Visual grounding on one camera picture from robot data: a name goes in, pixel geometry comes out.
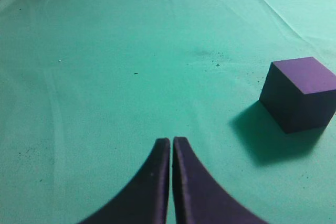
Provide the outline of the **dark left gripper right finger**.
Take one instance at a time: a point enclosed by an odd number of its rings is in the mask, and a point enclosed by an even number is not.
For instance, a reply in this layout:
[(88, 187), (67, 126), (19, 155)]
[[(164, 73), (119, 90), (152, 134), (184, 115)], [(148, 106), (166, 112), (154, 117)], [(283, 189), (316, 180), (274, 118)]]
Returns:
[(266, 223), (217, 183), (185, 137), (173, 141), (172, 179), (177, 223)]

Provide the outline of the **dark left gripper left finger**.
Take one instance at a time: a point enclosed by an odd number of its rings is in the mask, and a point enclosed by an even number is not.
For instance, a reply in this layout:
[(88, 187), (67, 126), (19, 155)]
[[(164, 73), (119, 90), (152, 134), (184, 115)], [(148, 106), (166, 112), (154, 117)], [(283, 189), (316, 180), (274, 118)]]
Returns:
[(81, 223), (166, 223), (170, 186), (170, 140), (155, 141), (128, 184)]

